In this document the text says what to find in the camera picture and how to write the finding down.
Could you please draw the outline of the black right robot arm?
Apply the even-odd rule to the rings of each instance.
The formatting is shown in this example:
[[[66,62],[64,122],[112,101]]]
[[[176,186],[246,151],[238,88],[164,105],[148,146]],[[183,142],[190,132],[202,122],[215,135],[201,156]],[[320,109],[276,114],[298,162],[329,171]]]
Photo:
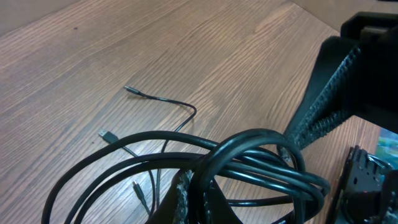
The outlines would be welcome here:
[[[397,15],[358,12],[322,43],[285,135],[303,149],[352,116],[397,131]],[[397,172],[354,146],[328,223],[396,223]]]

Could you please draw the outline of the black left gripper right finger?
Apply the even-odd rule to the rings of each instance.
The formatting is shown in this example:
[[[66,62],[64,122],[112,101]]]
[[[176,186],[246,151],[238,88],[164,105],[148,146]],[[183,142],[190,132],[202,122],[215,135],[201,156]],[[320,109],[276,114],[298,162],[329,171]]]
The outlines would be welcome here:
[[[210,182],[204,196],[204,223],[206,224],[242,224],[233,212],[215,180]]]

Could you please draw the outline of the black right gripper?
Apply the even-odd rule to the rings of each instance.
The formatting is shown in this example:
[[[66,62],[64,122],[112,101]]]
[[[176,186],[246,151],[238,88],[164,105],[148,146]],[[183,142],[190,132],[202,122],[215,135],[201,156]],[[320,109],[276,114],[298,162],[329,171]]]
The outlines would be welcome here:
[[[284,132],[299,149],[353,113],[397,132],[397,14],[358,12],[341,26],[341,36],[345,39],[334,36],[322,43],[304,97]],[[342,100],[352,71],[348,105],[353,112]]]

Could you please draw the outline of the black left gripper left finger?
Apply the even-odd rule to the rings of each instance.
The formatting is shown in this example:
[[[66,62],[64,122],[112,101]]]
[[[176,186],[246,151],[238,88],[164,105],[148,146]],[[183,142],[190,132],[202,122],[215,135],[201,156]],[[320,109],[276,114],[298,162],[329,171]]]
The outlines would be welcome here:
[[[188,223],[188,188],[192,178],[191,170],[179,170],[171,181],[160,207],[146,221],[146,224]]]

